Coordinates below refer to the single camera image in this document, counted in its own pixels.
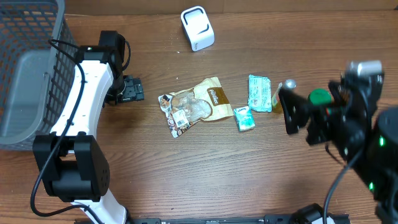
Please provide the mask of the yellow liquid bottle silver cap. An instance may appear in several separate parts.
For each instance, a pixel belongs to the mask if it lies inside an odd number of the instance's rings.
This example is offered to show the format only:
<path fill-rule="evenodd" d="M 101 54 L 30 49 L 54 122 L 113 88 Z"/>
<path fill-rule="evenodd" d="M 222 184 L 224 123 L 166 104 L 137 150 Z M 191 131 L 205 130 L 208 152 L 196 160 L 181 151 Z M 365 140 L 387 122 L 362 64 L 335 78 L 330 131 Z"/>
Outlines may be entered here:
<path fill-rule="evenodd" d="M 282 112 L 282 106 L 279 100 L 279 92 L 282 88 L 288 89 L 288 90 L 294 90 L 296 87 L 296 81 L 293 79 L 288 79 L 283 83 L 279 83 L 278 87 L 273 94 L 271 98 L 271 103 L 272 103 L 272 111 L 274 113 L 281 113 Z"/>

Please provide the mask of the green lid labelled jar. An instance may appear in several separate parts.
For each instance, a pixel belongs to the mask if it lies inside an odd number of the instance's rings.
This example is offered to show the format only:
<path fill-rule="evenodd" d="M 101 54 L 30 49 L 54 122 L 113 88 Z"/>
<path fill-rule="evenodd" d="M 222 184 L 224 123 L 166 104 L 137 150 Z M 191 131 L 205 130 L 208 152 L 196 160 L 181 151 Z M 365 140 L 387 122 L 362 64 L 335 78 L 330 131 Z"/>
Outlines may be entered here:
<path fill-rule="evenodd" d="M 329 91 L 322 88 L 312 90 L 307 100 L 313 105 L 329 104 L 333 101 Z"/>

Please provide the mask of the teal wet wipes pack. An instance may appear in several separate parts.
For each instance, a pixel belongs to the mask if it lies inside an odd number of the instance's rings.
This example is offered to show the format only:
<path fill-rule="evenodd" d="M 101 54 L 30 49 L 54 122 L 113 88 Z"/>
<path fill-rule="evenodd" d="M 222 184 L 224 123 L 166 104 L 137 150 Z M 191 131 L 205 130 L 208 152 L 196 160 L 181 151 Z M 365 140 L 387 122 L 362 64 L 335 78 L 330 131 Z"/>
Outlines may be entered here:
<path fill-rule="evenodd" d="M 272 111 L 271 81 L 267 77 L 249 75 L 248 106 L 257 112 Z"/>

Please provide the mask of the teal tissue pack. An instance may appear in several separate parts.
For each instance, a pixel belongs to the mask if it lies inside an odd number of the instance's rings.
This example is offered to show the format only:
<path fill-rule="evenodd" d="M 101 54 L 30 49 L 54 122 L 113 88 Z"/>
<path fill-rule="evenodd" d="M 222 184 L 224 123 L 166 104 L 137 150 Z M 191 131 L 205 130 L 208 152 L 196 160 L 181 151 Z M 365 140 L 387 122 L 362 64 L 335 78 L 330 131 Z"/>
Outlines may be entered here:
<path fill-rule="evenodd" d="M 239 132 L 254 129 L 254 117 L 249 106 L 235 108 L 233 112 Z"/>

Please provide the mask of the brown snack bag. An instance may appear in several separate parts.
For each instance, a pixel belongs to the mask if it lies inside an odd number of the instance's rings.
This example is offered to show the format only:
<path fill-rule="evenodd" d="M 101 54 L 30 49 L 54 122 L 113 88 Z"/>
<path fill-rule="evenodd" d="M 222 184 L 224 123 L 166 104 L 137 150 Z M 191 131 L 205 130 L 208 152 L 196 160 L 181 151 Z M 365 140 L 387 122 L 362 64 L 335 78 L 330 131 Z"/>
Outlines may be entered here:
<path fill-rule="evenodd" d="M 233 115 L 218 77 L 204 79 L 192 88 L 158 97 L 173 138 L 199 121 L 217 121 Z"/>

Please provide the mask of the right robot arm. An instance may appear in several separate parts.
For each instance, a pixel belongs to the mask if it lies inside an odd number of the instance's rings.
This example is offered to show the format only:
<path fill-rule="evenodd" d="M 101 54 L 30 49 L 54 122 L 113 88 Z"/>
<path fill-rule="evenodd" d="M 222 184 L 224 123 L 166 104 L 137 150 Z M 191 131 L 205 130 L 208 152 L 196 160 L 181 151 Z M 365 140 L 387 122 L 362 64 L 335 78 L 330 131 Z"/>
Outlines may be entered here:
<path fill-rule="evenodd" d="M 321 212 L 324 222 L 333 192 L 347 170 L 353 169 L 373 194 L 377 217 L 383 223 L 397 223 L 397 108 L 388 108 L 373 119 L 383 81 L 384 72 L 346 72 L 339 82 L 328 84 L 332 102 L 320 104 L 280 89 L 287 134 L 306 127 L 309 145 L 332 142 L 346 161 L 326 195 Z"/>

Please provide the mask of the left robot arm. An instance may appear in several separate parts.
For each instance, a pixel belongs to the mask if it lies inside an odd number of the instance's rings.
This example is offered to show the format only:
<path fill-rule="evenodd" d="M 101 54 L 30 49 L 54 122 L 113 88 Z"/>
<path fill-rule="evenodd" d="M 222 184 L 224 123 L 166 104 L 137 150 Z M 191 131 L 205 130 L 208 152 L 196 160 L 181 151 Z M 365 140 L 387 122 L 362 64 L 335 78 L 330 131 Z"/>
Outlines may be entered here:
<path fill-rule="evenodd" d="M 32 145 L 39 174 L 30 208 L 40 217 L 77 208 L 91 223 L 132 223 L 109 188 L 109 163 L 96 140 L 105 104 L 144 99 L 141 80 L 123 74 L 131 47 L 117 31 L 103 30 L 98 45 L 74 49 L 74 55 L 59 51 L 75 64 L 63 111 L 50 132 L 36 136 Z"/>

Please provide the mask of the white barcode scanner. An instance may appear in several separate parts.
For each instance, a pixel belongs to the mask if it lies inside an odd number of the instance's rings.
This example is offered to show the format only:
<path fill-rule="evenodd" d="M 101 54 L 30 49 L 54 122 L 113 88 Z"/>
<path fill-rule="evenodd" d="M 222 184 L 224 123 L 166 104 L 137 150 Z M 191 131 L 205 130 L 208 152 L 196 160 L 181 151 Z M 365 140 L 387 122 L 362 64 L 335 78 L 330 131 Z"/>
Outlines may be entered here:
<path fill-rule="evenodd" d="M 215 33 L 203 7 L 194 6 L 184 10 L 180 15 L 180 19 L 182 29 L 193 52 L 214 44 Z"/>

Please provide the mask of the dark grey plastic basket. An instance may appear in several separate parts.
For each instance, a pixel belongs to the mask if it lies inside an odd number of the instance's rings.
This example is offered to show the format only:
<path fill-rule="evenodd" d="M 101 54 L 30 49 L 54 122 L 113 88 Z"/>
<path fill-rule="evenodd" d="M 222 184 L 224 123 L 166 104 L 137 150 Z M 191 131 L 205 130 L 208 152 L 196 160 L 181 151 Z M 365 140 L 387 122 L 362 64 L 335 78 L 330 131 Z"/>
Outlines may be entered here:
<path fill-rule="evenodd" d="M 64 0 L 1 1 L 1 149 L 29 151 L 72 87 L 76 42 Z"/>

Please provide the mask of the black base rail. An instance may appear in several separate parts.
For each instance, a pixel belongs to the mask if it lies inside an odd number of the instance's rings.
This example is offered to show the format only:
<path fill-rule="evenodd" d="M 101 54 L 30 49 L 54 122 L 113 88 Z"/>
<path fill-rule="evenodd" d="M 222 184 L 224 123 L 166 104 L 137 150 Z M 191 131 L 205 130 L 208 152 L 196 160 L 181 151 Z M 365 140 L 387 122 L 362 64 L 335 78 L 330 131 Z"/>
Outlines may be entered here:
<path fill-rule="evenodd" d="M 128 224 L 323 224 L 322 208 L 314 203 L 292 214 L 268 214 L 263 217 L 235 218 L 127 218 Z"/>

